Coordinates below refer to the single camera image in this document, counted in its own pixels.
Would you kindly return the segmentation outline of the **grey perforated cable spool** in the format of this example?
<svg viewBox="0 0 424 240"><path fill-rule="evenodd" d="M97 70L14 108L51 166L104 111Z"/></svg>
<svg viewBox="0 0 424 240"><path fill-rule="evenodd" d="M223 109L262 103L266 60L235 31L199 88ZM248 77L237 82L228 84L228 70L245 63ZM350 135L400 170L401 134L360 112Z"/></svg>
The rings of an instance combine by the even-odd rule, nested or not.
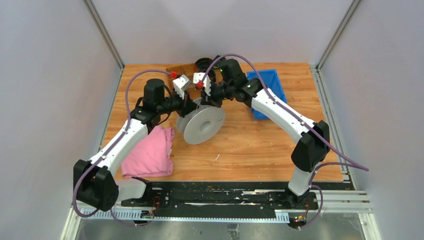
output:
<svg viewBox="0 0 424 240"><path fill-rule="evenodd" d="M176 129L190 145L199 145L211 139L221 129L226 118L223 108L203 105L201 100L195 99L196 109L176 120Z"/></svg>

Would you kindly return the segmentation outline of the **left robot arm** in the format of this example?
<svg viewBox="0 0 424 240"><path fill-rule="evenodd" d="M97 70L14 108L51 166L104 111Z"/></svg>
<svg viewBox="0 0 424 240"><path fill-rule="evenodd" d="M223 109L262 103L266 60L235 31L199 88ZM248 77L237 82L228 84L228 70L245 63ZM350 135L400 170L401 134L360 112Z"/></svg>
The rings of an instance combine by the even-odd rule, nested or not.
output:
<svg viewBox="0 0 424 240"><path fill-rule="evenodd" d="M80 217L107 212L123 200L134 199L142 207L152 203L152 185L148 180L134 177L119 183L114 176L135 146L160 124L162 115L177 112L185 116L195 110L197 105L187 91L191 83L184 75L173 81L172 88L161 79L149 79L144 95L134 109L127 110L127 119L112 140L89 160L75 163L72 207Z"/></svg>

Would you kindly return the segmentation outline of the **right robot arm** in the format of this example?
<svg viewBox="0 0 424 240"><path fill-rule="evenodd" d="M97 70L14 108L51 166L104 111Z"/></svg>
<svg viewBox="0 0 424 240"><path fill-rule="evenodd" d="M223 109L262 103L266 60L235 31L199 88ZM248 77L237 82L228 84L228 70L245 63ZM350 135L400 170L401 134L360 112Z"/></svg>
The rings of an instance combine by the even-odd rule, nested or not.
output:
<svg viewBox="0 0 424 240"><path fill-rule="evenodd" d="M307 202L312 188L311 179L330 151L330 128L321 120L315 122L288 106L258 77L248 79L235 59L200 58L195 62L199 73L194 84L201 90L202 102L220 107L223 100L236 100L253 108L283 129L296 144L291 154L294 172L281 197L275 203L284 203L297 209Z"/></svg>

